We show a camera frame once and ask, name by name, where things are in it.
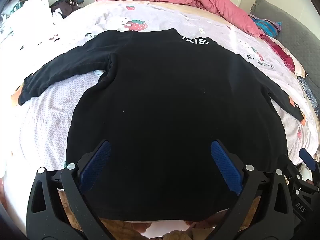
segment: bed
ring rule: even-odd
[[[12,79],[10,86],[16,89],[24,77],[46,62],[83,45],[105,30],[157,31],[170,28],[190,39],[210,37],[240,54],[276,82],[306,116],[306,125],[303,126],[272,101],[284,125],[290,159],[294,164],[301,163],[298,156],[301,148],[311,155],[316,153],[320,139],[318,118],[296,76],[286,68],[282,59],[262,39],[244,33],[222,17],[190,6],[149,1],[100,1],[87,5],[55,26],[46,41],[35,48],[21,50],[23,57],[8,62],[17,72],[9,77]],[[38,98],[10,110],[13,156],[7,163],[4,187],[8,211],[22,231],[25,231],[28,197],[36,170],[41,166],[48,170],[64,168],[73,110],[84,91],[95,85],[101,74],[101,71],[94,71],[58,82]],[[169,224],[168,230],[188,228],[182,221],[176,222],[175,228]],[[146,236],[164,233],[150,228]]]

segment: colorful striped cloth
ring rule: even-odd
[[[259,19],[252,14],[248,14],[254,21],[257,27],[264,31],[264,33],[272,38],[276,37],[281,31],[281,22],[273,22],[267,19]]]

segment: gray pillow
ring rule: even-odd
[[[276,39],[290,50],[309,74],[306,82],[320,103],[320,40],[317,36],[293,16],[266,0],[256,0],[251,14],[282,23]]]

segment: sweatshirt sleeve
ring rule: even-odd
[[[258,68],[254,68],[255,75],[263,86],[263,91],[266,94],[265,96],[271,97],[284,111],[291,114],[301,122],[303,120],[302,112],[299,107],[295,107],[290,103],[288,94]]]
[[[98,34],[83,46],[75,47],[46,63],[34,74],[25,78],[19,105],[32,97],[39,97],[50,85],[75,75],[94,70],[109,71],[114,53],[131,39],[133,32],[109,30]]]

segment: strawberry print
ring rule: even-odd
[[[123,26],[124,28],[128,28],[130,31],[142,31],[148,28],[148,25],[145,23],[145,21],[140,20],[131,20]]]
[[[259,56],[260,60],[263,61],[263,56],[253,47],[251,47],[251,49]]]
[[[132,5],[127,5],[126,8],[127,8],[127,10],[129,10],[129,11],[132,11],[132,10],[135,9],[135,7],[132,6]]]

